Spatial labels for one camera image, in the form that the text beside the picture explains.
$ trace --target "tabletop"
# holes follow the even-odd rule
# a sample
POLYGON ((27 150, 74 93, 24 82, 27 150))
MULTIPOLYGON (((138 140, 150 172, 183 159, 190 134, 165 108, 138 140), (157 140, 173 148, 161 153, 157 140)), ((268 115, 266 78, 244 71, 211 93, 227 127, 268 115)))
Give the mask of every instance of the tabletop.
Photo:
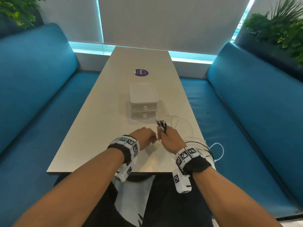
MULTIPOLYGON (((168 51, 116 47, 83 104, 47 172, 73 172, 107 149, 115 138, 147 127, 154 119, 129 116, 130 83, 151 83, 160 99, 157 119, 175 127, 181 137, 203 139, 168 51)), ((157 141, 139 152, 133 172, 172 172, 173 155, 157 141)))

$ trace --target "forearm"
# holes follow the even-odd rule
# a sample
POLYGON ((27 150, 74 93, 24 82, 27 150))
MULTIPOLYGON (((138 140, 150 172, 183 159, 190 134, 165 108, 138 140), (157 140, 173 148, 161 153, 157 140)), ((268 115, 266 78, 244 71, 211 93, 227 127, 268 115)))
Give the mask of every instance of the forearm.
POLYGON ((14 226, 82 226, 123 161, 120 150, 107 149, 45 194, 14 226))
POLYGON ((220 227, 281 227, 255 200, 213 168, 193 173, 193 178, 220 227))

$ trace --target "plastic container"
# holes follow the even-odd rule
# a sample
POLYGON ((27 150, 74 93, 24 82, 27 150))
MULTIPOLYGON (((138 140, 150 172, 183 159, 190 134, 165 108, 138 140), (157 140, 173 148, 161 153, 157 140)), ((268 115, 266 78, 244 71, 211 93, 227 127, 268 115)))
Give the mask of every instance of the plastic container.
POLYGON ((134 83, 128 85, 132 119, 155 118, 159 97, 150 83, 134 83))

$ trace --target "purple sticker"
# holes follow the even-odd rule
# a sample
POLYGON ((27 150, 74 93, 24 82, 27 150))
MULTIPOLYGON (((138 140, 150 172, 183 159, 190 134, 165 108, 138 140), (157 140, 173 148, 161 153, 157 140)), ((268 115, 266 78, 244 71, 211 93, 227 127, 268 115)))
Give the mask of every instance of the purple sticker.
POLYGON ((149 73, 148 73, 148 71, 146 71, 146 70, 144 70, 144 69, 136 69, 136 70, 134 71, 134 74, 135 74, 136 76, 147 76, 149 73))

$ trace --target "left hand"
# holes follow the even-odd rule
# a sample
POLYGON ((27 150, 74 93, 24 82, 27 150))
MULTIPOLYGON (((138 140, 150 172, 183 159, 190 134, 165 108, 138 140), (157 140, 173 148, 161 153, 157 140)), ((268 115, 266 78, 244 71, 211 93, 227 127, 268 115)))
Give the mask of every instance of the left hand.
POLYGON ((156 133, 152 129, 146 127, 142 127, 141 129, 135 130, 129 135, 138 140, 140 150, 144 150, 150 145, 150 143, 155 143, 157 141, 156 133))

